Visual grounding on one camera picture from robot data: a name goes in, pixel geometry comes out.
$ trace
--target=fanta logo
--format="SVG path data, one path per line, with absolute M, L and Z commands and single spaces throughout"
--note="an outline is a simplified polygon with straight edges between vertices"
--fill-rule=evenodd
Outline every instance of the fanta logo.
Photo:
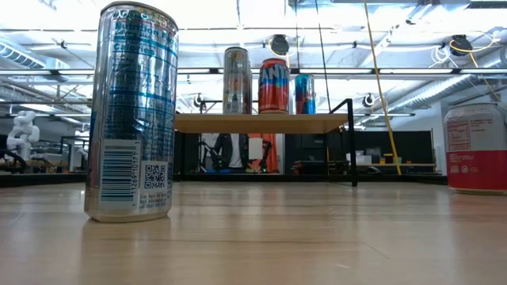
M 286 66 L 283 66 L 281 64 L 275 64 L 268 68 L 262 68 L 261 69 L 261 78 L 259 83 L 266 84 L 266 83 L 283 83 L 288 84 L 288 78 L 289 78 L 289 70 Z

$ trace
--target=silver can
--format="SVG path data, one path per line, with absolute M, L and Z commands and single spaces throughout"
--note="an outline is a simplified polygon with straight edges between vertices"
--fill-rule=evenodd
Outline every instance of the silver can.
M 101 11 L 85 212 L 134 222 L 171 207 L 178 28 L 159 9 Z
M 223 59 L 223 113 L 252 113 L 252 76 L 248 51 L 229 47 Z

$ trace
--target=red can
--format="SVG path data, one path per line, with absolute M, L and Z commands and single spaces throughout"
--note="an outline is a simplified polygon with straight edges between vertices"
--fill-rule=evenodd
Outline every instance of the red can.
M 266 59 L 259 75 L 259 114 L 288 113 L 290 71 L 283 59 Z

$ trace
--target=person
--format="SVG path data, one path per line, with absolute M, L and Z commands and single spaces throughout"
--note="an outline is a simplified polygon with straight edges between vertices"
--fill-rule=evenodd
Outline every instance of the person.
M 220 134 L 213 149 L 217 154 L 222 151 L 223 167 L 233 173 L 244 173 L 248 168 L 247 134 Z

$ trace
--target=red and white can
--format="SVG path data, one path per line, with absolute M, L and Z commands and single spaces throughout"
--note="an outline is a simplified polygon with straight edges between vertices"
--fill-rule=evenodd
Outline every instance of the red and white can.
M 496 103 L 449 109 L 444 120 L 449 188 L 507 195 L 506 110 Z

